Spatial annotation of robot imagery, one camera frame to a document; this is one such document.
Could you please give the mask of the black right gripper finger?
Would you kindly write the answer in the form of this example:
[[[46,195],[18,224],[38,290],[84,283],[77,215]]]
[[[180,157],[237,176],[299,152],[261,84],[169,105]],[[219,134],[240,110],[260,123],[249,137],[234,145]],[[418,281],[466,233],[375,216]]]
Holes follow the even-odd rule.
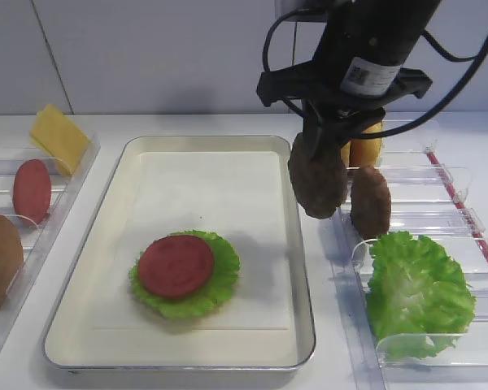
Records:
[[[380,107],[375,110],[362,110],[340,118],[338,121],[339,142],[348,142],[352,139],[360,139],[360,136],[368,128],[379,124],[385,117],[386,111]]]
[[[336,139],[338,108],[323,102],[303,100],[303,140],[311,161],[326,155],[341,157],[341,147]]]

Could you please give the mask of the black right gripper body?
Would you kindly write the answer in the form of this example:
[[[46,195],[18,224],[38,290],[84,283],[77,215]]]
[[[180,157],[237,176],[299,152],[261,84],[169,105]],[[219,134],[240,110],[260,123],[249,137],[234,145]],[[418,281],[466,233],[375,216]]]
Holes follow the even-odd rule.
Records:
[[[352,60],[336,83],[315,61],[260,75],[256,88],[264,106],[282,99],[306,100],[340,109],[374,111],[407,95],[422,98],[432,80],[421,70]]]

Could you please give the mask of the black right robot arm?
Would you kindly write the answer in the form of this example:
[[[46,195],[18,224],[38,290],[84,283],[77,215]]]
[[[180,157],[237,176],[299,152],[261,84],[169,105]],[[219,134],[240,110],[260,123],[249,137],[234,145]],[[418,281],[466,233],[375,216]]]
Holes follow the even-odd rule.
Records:
[[[437,1],[305,1],[268,30],[256,93],[264,106],[283,102],[303,118],[309,158],[339,150],[380,123],[386,106],[407,95],[422,98],[432,80],[404,63]],[[284,21],[325,23],[312,59],[272,70],[268,51]]]

